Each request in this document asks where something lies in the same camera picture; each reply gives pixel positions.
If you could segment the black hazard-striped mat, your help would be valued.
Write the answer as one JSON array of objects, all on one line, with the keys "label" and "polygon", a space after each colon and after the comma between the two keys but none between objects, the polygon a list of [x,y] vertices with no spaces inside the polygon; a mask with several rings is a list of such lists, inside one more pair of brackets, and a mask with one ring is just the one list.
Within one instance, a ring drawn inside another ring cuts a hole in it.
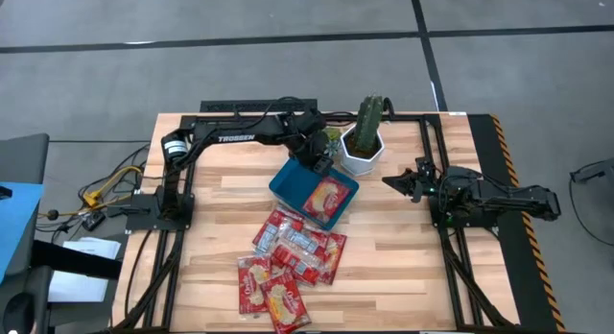
[{"label": "black hazard-striped mat", "polygon": [[[468,117],[482,173],[504,185],[519,184],[497,117]],[[499,242],[520,324],[531,329],[566,330],[532,226],[532,217],[509,212],[499,217]]]}]

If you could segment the tall green cactus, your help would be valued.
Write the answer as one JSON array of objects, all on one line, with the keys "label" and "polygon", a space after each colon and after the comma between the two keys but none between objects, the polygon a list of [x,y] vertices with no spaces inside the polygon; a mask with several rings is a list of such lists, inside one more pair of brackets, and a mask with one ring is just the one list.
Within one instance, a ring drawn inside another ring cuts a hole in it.
[{"label": "tall green cactus", "polygon": [[359,153],[366,154],[372,151],[383,111],[382,96],[367,96],[361,102],[354,132],[354,149]]}]

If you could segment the white hexagonal plant pot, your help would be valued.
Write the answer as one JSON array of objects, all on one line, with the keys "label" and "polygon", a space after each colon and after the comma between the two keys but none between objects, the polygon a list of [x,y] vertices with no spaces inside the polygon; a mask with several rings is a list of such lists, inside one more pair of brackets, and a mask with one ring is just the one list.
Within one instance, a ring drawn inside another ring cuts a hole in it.
[{"label": "white hexagonal plant pot", "polygon": [[349,138],[354,134],[355,128],[356,125],[353,125],[342,134],[340,139],[340,155],[341,166],[352,176],[359,177],[369,174],[374,170],[376,163],[386,149],[386,145],[381,138],[380,132],[376,132],[376,150],[368,152],[367,157],[353,155],[350,152]]}]

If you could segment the blue board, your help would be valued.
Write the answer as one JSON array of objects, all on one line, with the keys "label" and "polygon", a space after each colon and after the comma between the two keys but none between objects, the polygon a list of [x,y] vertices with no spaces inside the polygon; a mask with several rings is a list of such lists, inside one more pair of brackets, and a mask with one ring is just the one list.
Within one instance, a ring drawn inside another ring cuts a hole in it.
[{"label": "blue board", "polygon": [[43,194],[42,184],[0,181],[12,197],[0,201],[0,284]]}]

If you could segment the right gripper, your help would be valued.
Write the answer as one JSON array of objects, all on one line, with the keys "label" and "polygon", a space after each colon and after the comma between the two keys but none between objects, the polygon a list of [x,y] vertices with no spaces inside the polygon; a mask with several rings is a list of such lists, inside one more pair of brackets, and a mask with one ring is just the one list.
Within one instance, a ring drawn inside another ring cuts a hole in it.
[{"label": "right gripper", "polygon": [[382,181],[400,194],[412,196],[413,203],[419,203],[423,196],[438,194],[438,168],[426,156],[417,158],[415,162],[415,171],[406,169],[401,175],[382,177]]}]

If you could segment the black aluminium table frame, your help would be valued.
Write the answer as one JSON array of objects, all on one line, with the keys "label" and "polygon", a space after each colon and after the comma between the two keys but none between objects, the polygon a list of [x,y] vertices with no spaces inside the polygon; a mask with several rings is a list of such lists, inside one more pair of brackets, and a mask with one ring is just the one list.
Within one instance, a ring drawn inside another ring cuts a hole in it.
[{"label": "black aluminium table frame", "polygon": [[[427,201],[412,203],[384,183],[431,155],[438,166],[479,169],[463,114],[398,114],[382,123],[385,149],[336,224],[347,238],[334,282],[302,286],[309,330],[447,330],[455,312],[478,315],[476,301],[460,286],[449,290],[437,230]],[[167,322],[174,333],[269,332],[267,314],[239,312],[237,260],[252,252],[252,239],[276,207],[269,184],[287,150],[256,142],[215,145],[197,163],[192,224],[183,238],[174,299],[161,287],[146,323]]]}]

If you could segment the black power adapter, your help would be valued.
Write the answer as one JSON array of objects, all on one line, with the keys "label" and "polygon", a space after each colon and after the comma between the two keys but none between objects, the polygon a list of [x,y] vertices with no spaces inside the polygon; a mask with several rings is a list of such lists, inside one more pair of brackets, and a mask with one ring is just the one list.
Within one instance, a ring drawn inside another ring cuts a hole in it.
[{"label": "black power adapter", "polygon": [[104,220],[106,214],[103,212],[90,212],[83,215],[82,227],[87,231],[95,230]]}]

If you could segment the blue plastic basket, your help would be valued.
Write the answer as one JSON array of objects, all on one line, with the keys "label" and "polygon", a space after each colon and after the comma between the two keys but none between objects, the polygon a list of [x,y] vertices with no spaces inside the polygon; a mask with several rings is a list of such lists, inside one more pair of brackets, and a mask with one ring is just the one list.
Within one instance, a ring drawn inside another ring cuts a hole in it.
[{"label": "blue plastic basket", "polygon": [[[325,180],[333,180],[342,187],[342,190],[347,189],[347,195],[342,198],[328,219],[321,219],[317,214],[309,213],[304,205]],[[289,158],[272,179],[269,188],[282,203],[292,210],[312,220],[322,229],[331,230],[358,192],[359,183],[336,169],[331,169],[326,178],[303,167],[295,159]]]}]

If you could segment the black flat bar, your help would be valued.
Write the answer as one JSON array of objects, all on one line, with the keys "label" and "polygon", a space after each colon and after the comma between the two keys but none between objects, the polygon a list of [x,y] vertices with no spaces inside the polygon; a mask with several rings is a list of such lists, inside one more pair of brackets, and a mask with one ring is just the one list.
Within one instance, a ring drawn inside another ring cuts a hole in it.
[{"label": "black flat bar", "polygon": [[122,263],[118,260],[38,240],[34,240],[32,245],[31,266],[47,266],[54,271],[102,279],[117,279],[122,269]]}]

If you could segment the white paper sheets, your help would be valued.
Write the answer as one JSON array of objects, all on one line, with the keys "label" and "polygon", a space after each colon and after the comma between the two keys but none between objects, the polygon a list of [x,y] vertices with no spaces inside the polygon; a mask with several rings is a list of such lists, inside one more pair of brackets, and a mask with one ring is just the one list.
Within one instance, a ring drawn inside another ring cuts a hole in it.
[{"label": "white paper sheets", "polygon": [[[77,241],[64,241],[64,248],[92,254],[108,259],[115,259],[121,248],[117,241],[94,237],[82,237]],[[74,274],[54,272],[48,293],[49,302],[102,302],[105,298],[107,279]]]}]

